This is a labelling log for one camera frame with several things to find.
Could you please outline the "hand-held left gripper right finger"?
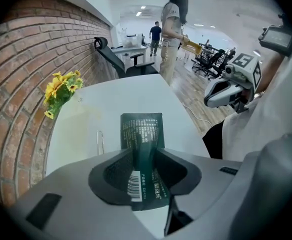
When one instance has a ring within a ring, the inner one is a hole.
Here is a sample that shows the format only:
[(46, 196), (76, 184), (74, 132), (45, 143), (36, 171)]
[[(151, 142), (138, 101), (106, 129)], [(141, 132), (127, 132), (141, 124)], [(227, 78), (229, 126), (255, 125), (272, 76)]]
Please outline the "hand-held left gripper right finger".
[(164, 238), (231, 239), (257, 159), (256, 152), (238, 162), (157, 149), (156, 169), (170, 195)]

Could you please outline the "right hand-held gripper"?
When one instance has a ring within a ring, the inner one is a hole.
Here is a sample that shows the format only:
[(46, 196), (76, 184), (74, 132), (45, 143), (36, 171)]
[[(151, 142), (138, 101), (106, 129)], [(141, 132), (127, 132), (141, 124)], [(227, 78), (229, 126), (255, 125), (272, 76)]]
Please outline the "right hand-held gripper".
[(211, 81), (204, 92), (204, 104), (209, 108), (230, 105), (238, 114), (247, 110), (262, 79), (259, 59), (240, 53), (224, 67), (224, 79)]

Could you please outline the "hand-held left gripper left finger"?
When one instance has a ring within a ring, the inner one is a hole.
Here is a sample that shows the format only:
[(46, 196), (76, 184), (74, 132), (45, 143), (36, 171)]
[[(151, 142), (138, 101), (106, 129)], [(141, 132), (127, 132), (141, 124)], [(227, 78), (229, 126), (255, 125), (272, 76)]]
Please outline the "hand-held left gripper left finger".
[(132, 165), (128, 149), (67, 164), (8, 213), (33, 240), (149, 240), (127, 193)]

